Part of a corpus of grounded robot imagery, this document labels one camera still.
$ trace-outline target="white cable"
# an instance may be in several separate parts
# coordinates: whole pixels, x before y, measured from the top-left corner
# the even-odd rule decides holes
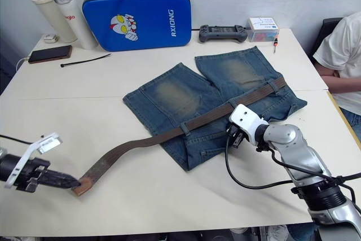
[[[29,59],[29,57],[27,56],[26,58],[22,58],[22,59],[19,59],[19,61],[16,63],[16,67],[15,67],[15,69],[16,69],[16,71],[19,69],[19,63],[22,61],[22,60],[28,60]]]

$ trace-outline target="white thermos bottle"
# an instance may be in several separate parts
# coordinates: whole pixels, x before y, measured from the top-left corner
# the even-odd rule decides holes
[[[32,1],[44,14],[45,18],[49,21],[52,27],[57,31],[63,42],[73,42],[77,39],[54,0]]]
[[[84,49],[92,49],[97,46],[98,42],[90,31],[76,0],[55,0],[55,2],[78,37],[81,46]]]

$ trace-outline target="white t-shirt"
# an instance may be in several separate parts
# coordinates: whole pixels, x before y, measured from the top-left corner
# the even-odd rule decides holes
[[[341,78],[361,78],[361,12],[343,18],[313,56]],[[333,94],[337,104],[361,115],[361,91]]]

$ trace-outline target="white table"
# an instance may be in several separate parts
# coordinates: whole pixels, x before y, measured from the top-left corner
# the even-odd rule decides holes
[[[41,158],[51,161],[50,169],[80,177],[114,146],[149,137],[123,104],[126,93],[180,61],[196,71],[196,55],[253,46],[230,41],[200,44],[196,35],[186,47],[117,52],[66,68],[59,65],[65,61],[25,63],[0,97],[0,132],[28,141],[58,132],[63,144]],[[39,42],[36,48],[44,47]],[[281,31],[276,54],[272,43],[260,43],[259,48],[296,96],[308,101],[286,123],[300,127],[334,176],[359,172],[360,149],[292,32]],[[68,62],[94,55],[76,48]],[[12,154],[25,151],[25,145],[1,143]],[[250,185],[289,178],[270,154],[257,153],[248,142],[231,151],[230,166]],[[360,181],[349,185],[361,195]],[[289,191],[291,187],[262,191],[239,187],[228,176],[223,155],[184,172],[160,146],[153,146],[124,155],[79,198],[52,187],[38,186],[29,194],[2,185],[0,234],[116,235],[309,222],[306,204]]]

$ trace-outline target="denim shorts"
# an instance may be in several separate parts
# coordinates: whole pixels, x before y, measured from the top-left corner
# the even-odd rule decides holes
[[[184,135],[162,144],[184,169],[190,170],[220,154],[226,146],[228,116],[188,131],[184,123],[267,84],[275,90],[248,105],[266,121],[285,120],[307,105],[288,87],[278,89],[275,71],[257,47],[220,55],[197,56],[201,76],[179,63],[123,98],[152,135],[181,126]]]

